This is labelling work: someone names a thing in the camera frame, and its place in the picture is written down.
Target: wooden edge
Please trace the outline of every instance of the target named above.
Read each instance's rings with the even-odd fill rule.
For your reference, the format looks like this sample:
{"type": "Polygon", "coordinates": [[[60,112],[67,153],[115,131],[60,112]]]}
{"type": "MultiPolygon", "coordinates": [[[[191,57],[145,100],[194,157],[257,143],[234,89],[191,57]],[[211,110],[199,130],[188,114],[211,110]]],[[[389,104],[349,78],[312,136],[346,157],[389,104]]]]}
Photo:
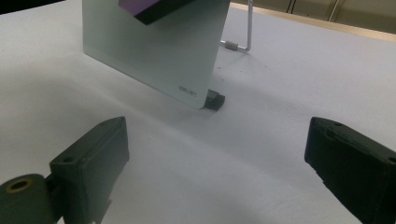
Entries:
{"type": "MultiPolygon", "coordinates": [[[[230,7],[248,10],[248,6],[242,5],[242,4],[237,4],[237,3],[231,3],[230,7]]],[[[292,15],[292,14],[288,14],[288,13],[284,13],[284,12],[273,11],[273,10],[260,8],[260,7],[254,7],[253,11],[256,13],[260,13],[260,14],[276,16],[276,17],[286,19],[286,20],[298,21],[298,22],[302,22],[302,23],[306,23],[306,24],[310,24],[310,25],[315,25],[318,27],[328,28],[328,29],[332,29],[332,30],[336,30],[336,31],[342,31],[342,32],[353,34],[353,35],[363,35],[363,36],[376,38],[376,39],[380,39],[380,40],[396,42],[396,35],[390,34],[390,33],[374,31],[374,30],[344,25],[344,24],[330,22],[330,21],[321,21],[321,20],[316,20],[316,19],[312,19],[312,18],[292,15]]]]}

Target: frosted glass panel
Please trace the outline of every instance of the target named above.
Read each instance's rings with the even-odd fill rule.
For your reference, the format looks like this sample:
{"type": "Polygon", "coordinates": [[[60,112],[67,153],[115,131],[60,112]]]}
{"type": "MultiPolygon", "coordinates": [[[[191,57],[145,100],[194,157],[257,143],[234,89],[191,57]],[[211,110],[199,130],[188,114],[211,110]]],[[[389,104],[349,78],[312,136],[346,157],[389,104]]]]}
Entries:
{"type": "Polygon", "coordinates": [[[195,0],[145,25],[118,0],[83,0],[84,50],[126,75],[201,108],[229,0],[195,0]]]}

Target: black block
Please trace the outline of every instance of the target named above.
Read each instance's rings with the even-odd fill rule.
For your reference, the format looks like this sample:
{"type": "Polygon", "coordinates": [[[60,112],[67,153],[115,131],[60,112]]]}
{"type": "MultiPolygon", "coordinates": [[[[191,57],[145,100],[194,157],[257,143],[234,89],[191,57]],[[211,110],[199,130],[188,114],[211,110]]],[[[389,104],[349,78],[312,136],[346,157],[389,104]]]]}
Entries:
{"type": "Polygon", "coordinates": [[[49,165],[67,200],[64,223],[101,223],[113,185],[128,160],[124,117],[96,125],[57,156],[49,165]]]}
{"type": "Polygon", "coordinates": [[[135,17],[146,25],[149,25],[179,8],[186,6],[192,1],[193,0],[161,0],[137,14],[135,17]]]}
{"type": "Polygon", "coordinates": [[[304,157],[324,185],[362,223],[395,223],[394,151],[344,124],[312,118],[304,157]]]}
{"type": "Polygon", "coordinates": [[[63,0],[1,0],[0,14],[25,10],[32,7],[42,7],[48,4],[62,1],[63,0]]]}

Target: purple block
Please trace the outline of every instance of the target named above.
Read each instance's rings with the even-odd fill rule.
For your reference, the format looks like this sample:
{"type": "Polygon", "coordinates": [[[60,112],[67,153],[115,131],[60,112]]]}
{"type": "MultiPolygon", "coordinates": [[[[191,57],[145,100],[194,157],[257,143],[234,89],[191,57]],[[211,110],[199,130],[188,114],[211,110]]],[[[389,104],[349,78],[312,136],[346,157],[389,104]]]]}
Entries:
{"type": "Polygon", "coordinates": [[[158,2],[160,0],[120,0],[119,6],[136,16],[158,2]]]}

